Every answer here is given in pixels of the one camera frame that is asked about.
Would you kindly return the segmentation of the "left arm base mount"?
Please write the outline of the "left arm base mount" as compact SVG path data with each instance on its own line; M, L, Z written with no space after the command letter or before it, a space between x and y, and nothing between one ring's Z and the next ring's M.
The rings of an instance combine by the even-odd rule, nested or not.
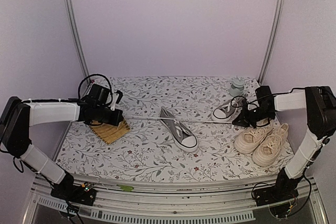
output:
M63 180L60 184L54 184L51 190L51 196L62 199L67 202L74 202L86 206L93 206L97 191L94 184L84 182L75 185L73 180Z

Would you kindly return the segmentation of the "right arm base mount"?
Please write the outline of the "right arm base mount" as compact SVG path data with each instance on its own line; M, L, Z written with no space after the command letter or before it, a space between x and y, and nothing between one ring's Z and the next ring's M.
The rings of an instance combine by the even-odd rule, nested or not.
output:
M268 185L266 183L258 183L266 185L265 187L253 188L251 191L251 197L256 202L257 206L270 205L289 199L295 199L298 197L299 181L297 179L291 179L289 182L278 182L274 185Z

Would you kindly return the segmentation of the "grey sneaker with white laces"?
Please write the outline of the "grey sneaker with white laces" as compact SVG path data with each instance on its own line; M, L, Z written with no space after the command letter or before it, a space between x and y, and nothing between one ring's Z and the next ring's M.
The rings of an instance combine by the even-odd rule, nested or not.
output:
M215 122L211 112L199 110L175 110L160 106L153 111L141 110L127 113L127 118L144 120L151 123L160 122L167 129L175 145L185 152L194 152L200 145L214 143L225 136L230 128L232 118L228 122Z

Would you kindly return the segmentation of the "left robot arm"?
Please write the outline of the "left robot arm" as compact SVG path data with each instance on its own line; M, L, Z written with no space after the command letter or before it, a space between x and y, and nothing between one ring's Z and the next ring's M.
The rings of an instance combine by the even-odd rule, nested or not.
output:
M57 122L83 122L119 126L123 112L116 109L123 93L94 84L83 98L21 100L11 97L1 115L1 143L5 152L21 160L37 173L58 185L67 200L78 195L78 188L67 178L66 171L35 147L29 138L34 125Z

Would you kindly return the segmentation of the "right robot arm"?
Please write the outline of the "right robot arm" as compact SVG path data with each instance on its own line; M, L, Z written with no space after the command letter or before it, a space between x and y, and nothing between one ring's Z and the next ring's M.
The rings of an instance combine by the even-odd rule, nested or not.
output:
M305 109L307 131L291 161L284 167L288 179L302 177L304 169L311 165L324 140L335 133L335 95L329 86L292 88L284 93L272 93L269 86L255 90L256 108L249 109L251 102L243 101L233 125L256 127L262 119L274 119L276 112Z

